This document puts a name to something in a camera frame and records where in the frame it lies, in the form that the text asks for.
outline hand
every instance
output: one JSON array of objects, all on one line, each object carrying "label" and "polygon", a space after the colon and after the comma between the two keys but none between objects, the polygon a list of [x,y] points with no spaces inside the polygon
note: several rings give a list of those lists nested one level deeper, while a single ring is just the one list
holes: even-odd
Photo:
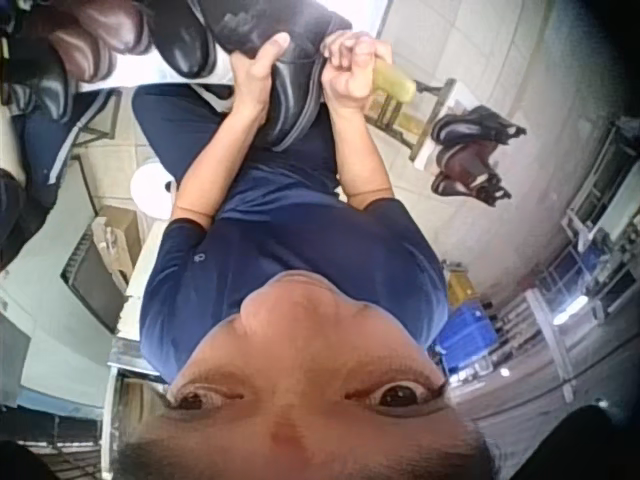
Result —
[{"label": "hand", "polygon": [[391,45],[367,33],[341,31],[327,37],[321,48],[329,59],[322,74],[329,111],[364,113],[373,93],[376,58],[393,63]]},{"label": "hand", "polygon": [[265,43],[253,60],[240,52],[231,54],[235,83],[233,113],[248,115],[258,120],[260,125],[266,121],[271,96],[271,70],[290,42],[289,34],[282,32]]}]

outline light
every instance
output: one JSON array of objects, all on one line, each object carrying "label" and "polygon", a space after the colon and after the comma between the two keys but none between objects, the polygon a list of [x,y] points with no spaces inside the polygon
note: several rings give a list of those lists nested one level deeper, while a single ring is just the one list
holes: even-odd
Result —
[{"label": "light", "polygon": [[578,311],[580,311],[580,309],[584,307],[588,302],[589,302],[589,298],[586,297],[585,295],[581,295],[578,298],[576,298],[573,301],[573,303],[571,303],[571,305],[567,307],[565,312],[567,312],[569,315],[573,315],[574,313],[577,313]]},{"label": "light", "polygon": [[553,319],[553,324],[555,326],[562,325],[564,322],[569,320],[569,317],[571,315],[578,313],[587,303],[589,303],[589,297],[580,295],[573,302],[571,302],[571,304],[567,308],[564,309],[564,312],[556,315],[556,317]]},{"label": "light", "polygon": [[569,320],[569,314],[567,312],[562,312],[556,315],[556,318],[553,319],[553,324],[557,327],[558,325],[562,325],[567,320]]}]

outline yellow object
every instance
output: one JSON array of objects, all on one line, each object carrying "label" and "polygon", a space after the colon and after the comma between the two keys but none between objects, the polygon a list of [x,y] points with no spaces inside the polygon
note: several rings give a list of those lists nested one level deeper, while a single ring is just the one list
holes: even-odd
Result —
[{"label": "yellow object", "polygon": [[449,274],[447,294],[449,295],[449,305],[454,309],[464,302],[480,296],[473,287],[469,276],[464,272],[451,272]]},{"label": "yellow object", "polygon": [[398,67],[379,59],[373,70],[373,86],[400,103],[409,103],[416,96],[416,82]]},{"label": "yellow object", "polygon": [[[369,107],[367,114],[373,118],[376,118],[382,111],[382,102],[382,100],[375,98],[371,102],[371,106]],[[400,112],[400,115],[398,115],[398,119],[393,125],[394,127],[398,127],[401,130],[404,130],[405,132],[417,137],[422,133],[422,130],[424,130],[424,122],[424,120],[414,117],[409,113]]]}]

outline yellow brush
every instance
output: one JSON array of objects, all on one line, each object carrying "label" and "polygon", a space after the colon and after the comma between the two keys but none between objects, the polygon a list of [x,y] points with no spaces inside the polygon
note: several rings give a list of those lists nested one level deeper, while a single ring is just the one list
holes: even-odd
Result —
[{"label": "yellow brush", "polygon": [[409,103],[416,96],[416,82],[398,67],[384,60],[376,60],[373,86],[400,103]]}]

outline eye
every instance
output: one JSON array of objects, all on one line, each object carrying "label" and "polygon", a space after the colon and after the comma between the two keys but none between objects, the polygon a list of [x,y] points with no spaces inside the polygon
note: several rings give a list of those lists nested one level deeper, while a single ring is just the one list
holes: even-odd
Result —
[{"label": "eye", "polygon": [[174,410],[206,410],[222,407],[231,400],[241,400],[241,395],[224,395],[208,388],[199,387],[179,392],[172,408]]},{"label": "eye", "polygon": [[415,382],[396,382],[376,390],[367,403],[385,408],[407,408],[423,404],[429,398],[429,391]]}]

